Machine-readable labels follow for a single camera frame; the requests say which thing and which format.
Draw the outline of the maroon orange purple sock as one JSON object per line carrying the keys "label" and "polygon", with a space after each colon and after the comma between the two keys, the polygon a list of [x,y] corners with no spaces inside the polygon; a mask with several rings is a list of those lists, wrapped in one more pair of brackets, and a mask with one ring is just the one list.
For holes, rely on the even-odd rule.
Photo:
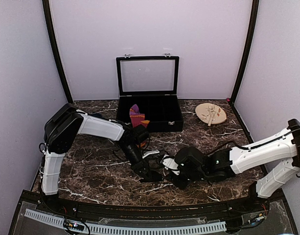
{"label": "maroon orange purple sock", "polygon": [[133,131],[139,136],[139,140],[143,141],[139,146],[146,148],[148,145],[146,139],[149,137],[147,126],[150,121],[145,119],[145,114],[140,113],[139,107],[136,104],[130,108],[129,116]]}

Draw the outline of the black storage box with lid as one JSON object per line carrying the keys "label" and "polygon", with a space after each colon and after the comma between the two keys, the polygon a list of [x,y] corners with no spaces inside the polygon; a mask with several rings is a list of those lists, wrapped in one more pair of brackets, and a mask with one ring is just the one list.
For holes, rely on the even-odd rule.
{"label": "black storage box with lid", "polygon": [[149,121],[148,131],[181,132],[184,119],[177,97],[179,56],[116,58],[119,102],[116,119],[130,123],[137,105]]}

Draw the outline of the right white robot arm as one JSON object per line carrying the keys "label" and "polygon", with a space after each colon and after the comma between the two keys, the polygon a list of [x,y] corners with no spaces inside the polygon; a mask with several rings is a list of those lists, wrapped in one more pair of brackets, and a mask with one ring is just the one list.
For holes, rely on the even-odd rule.
{"label": "right white robot arm", "polygon": [[251,195],[243,201],[247,212],[254,212],[278,188],[300,173],[300,122],[288,121],[288,127],[275,135],[245,146],[204,154],[196,147],[184,147],[174,157],[164,156],[162,165],[170,170],[169,180],[184,189],[191,181],[221,182],[237,174],[279,161],[266,176],[253,183]]}

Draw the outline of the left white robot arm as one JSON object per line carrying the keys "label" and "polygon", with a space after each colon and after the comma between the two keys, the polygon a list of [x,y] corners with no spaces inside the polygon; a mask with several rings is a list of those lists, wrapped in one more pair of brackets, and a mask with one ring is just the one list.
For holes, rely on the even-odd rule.
{"label": "left white robot arm", "polygon": [[58,193],[61,165],[77,135],[85,134],[116,141],[130,162],[132,170],[142,182],[159,182],[162,175],[149,166],[141,153],[141,143],[149,138],[143,124],[131,127],[116,120],[89,115],[65,104],[44,127],[44,141],[39,149],[44,154],[41,190],[46,195],[43,206],[51,213],[62,210],[62,202],[54,195]]}

